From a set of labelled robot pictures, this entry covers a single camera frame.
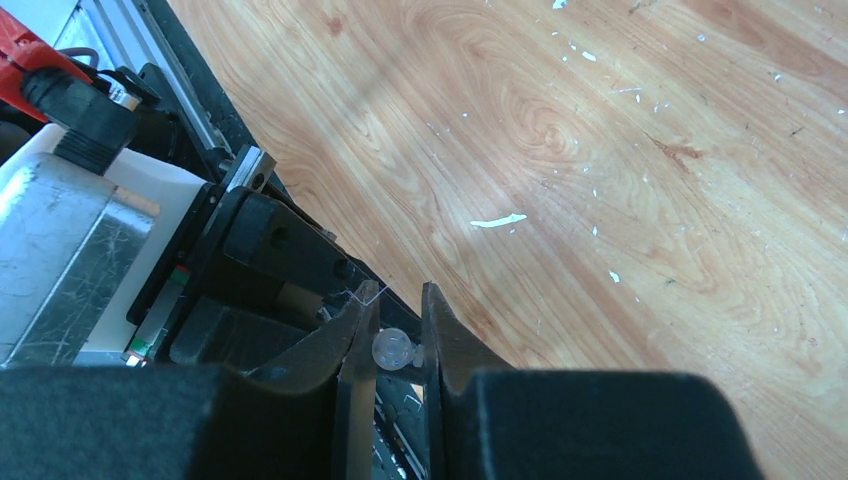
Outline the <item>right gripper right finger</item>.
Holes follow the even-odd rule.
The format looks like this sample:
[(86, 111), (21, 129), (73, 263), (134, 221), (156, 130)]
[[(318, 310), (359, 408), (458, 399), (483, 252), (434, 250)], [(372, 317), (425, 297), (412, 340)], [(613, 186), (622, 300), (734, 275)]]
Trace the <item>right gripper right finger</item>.
[(432, 479), (759, 479), (708, 379), (673, 371), (518, 369), (422, 289)]

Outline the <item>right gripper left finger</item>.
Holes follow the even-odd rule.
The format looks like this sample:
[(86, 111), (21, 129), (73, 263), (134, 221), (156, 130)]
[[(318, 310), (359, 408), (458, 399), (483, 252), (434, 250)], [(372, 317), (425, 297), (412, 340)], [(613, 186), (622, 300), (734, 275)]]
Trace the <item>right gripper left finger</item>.
[(1, 374), (5, 479), (368, 479), (380, 287), (253, 373), (223, 365)]

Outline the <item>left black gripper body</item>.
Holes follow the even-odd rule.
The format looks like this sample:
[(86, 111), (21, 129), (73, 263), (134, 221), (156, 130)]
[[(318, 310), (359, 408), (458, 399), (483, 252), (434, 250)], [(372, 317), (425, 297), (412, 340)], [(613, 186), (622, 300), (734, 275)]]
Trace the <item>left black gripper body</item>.
[(273, 166), (244, 146), (193, 197), (128, 309), (129, 366), (250, 371), (366, 302), (370, 273), (271, 183)]

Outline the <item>clear pen cap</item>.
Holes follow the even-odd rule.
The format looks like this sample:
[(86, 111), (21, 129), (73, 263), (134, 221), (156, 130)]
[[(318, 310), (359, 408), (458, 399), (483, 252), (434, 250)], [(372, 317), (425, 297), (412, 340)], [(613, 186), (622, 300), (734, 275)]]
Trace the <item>clear pen cap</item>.
[(372, 358), (385, 371), (399, 371), (406, 367), (420, 368), (424, 363), (424, 350), (401, 329), (380, 330), (372, 341)]

